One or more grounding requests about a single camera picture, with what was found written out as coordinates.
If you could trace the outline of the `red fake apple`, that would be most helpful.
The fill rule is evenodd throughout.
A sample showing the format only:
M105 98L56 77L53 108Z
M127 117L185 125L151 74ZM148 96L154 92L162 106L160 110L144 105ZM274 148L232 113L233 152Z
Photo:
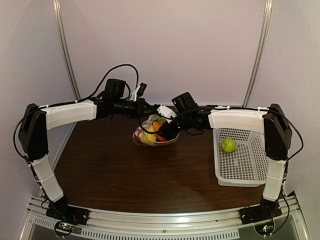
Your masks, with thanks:
M157 120L153 122L152 127L153 127L153 131L157 132L158 130L160 130L160 128L164 125L164 123L160 123ZM158 133L156 134L156 140L158 142L167 142L168 140L166 138L164 138L163 136L159 135Z

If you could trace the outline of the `yellow fake lemon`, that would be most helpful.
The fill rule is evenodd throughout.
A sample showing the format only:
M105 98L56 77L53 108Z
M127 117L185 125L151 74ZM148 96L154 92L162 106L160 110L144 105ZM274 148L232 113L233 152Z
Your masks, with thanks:
M150 134L142 130L141 127L138 128L138 138L139 141L147 146L155 146L157 143L157 136L155 134Z

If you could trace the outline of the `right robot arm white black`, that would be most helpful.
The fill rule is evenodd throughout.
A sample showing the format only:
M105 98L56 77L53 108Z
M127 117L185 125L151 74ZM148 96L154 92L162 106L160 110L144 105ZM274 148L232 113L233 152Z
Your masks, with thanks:
M278 204L287 177L292 129L281 107L200 107L185 92L156 112L167 119L166 137L194 129L213 132L214 170L218 183L230 187L264 186L260 204L240 210L243 219L270 219L281 214Z

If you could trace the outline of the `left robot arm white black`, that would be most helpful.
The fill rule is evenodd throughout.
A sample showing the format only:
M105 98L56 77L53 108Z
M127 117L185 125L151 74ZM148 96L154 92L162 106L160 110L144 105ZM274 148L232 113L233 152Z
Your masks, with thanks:
M145 103L142 95L147 84L141 83L129 98L124 98L127 83L120 79L108 79L105 90L97 97L83 101L38 106L29 104L25 110L18 139L31 166L35 178L48 200L61 203L65 195L49 161L47 132L68 124L104 119L113 115L137 118Z

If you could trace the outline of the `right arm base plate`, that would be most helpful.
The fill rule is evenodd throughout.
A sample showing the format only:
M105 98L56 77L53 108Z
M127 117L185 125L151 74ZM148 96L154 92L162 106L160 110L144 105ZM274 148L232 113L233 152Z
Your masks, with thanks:
M246 206L238 212L243 225L272 220L282 215L278 203L262 203L256 206Z

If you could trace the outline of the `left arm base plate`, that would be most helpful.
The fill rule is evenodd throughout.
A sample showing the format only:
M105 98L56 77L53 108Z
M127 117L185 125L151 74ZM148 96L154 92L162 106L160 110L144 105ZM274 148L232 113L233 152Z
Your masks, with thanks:
M90 211L86 208L70 205L50 205L46 210L46 216L76 225L86 225Z

